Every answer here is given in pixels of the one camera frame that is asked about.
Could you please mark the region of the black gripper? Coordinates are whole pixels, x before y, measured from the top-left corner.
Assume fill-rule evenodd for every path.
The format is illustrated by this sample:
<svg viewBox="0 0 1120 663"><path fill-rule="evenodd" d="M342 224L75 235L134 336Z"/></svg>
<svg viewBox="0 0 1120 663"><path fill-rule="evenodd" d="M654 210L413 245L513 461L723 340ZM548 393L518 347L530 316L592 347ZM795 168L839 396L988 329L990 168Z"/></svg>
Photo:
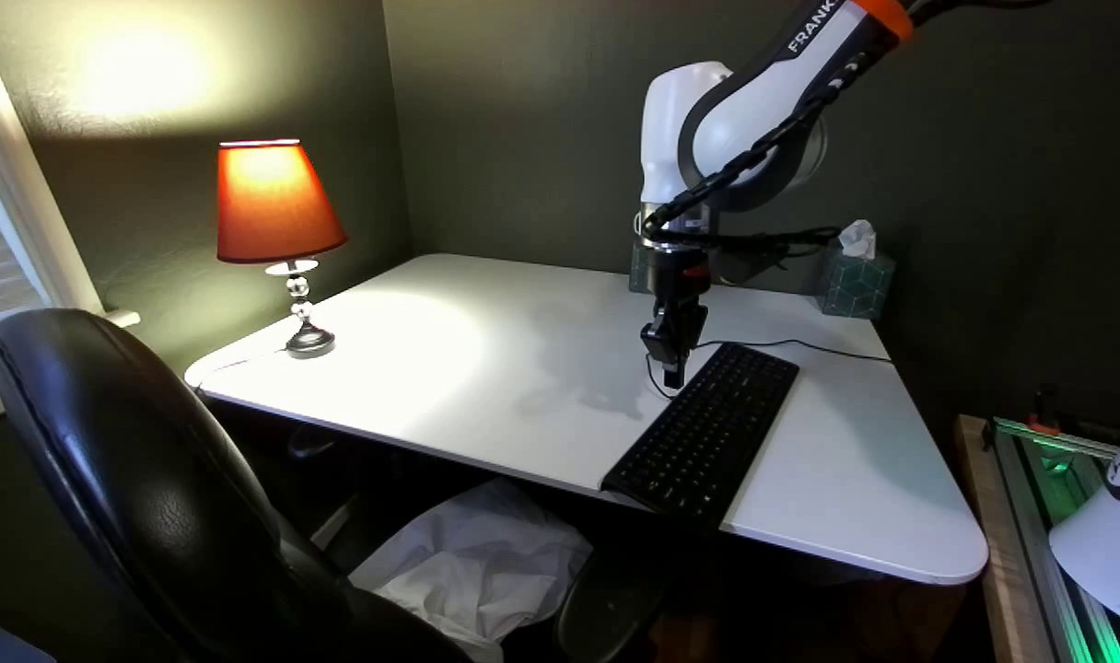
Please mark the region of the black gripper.
<svg viewBox="0 0 1120 663"><path fill-rule="evenodd" d="M658 361L664 361L664 388L681 391L687 353L696 347L709 321L702 293L712 286L712 260L704 250L658 254L654 259L654 321L643 340Z"/></svg>

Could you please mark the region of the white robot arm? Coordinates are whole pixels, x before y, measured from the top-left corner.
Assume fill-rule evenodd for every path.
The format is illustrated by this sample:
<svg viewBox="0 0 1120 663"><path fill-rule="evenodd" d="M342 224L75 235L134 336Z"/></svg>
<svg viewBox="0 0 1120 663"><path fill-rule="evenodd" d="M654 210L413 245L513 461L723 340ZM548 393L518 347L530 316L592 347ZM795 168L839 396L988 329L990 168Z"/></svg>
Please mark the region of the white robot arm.
<svg viewBox="0 0 1120 663"><path fill-rule="evenodd" d="M647 353L669 388L687 383L715 280L715 259L751 267L793 245L827 245L837 227L723 235L728 210L756 210L805 168L818 115L928 18L958 6L1041 6L1043 0L809 0L787 41L751 68L719 59L664 68L643 106L637 286L654 289Z"/></svg>

